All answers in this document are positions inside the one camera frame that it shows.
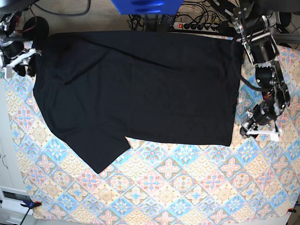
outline floral pattern fabric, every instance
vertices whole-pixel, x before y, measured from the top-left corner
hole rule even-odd
[[[262,99],[241,83],[230,147],[129,139],[132,148],[100,174],[50,132],[32,93],[35,79],[14,75],[6,81],[8,114],[25,187],[42,202],[34,218],[226,225],[286,215],[300,194],[300,53],[280,52],[291,94],[291,106],[278,118],[280,142],[240,136],[247,109]],[[254,81],[248,60],[242,73]]]

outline power strip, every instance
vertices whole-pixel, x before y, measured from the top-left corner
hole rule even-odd
[[[194,31],[204,31],[204,32],[214,32],[218,33],[216,24],[203,24],[200,23],[189,23],[189,22],[174,22],[173,27],[175,30],[194,30]]]

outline t-shirt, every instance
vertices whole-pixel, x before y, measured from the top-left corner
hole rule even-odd
[[[56,34],[36,45],[33,92],[45,122],[95,172],[130,148],[125,137],[230,145],[241,45],[133,31]]]

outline t-shirt sleeve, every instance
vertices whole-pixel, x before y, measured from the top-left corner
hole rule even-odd
[[[96,173],[101,173],[118,156],[130,149],[125,137],[110,134],[97,126],[82,129],[64,139]]]

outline diamond pattern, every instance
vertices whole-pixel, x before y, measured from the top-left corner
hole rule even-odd
[[[6,82],[8,115],[28,194],[39,219],[107,225],[220,225],[286,215],[300,194],[300,53],[279,48],[291,105],[278,118],[280,142],[244,139],[240,123],[262,96],[241,84],[230,147],[153,143],[131,149],[96,174],[48,129],[32,88]],[[248,60],[242,74],[255,83]]]

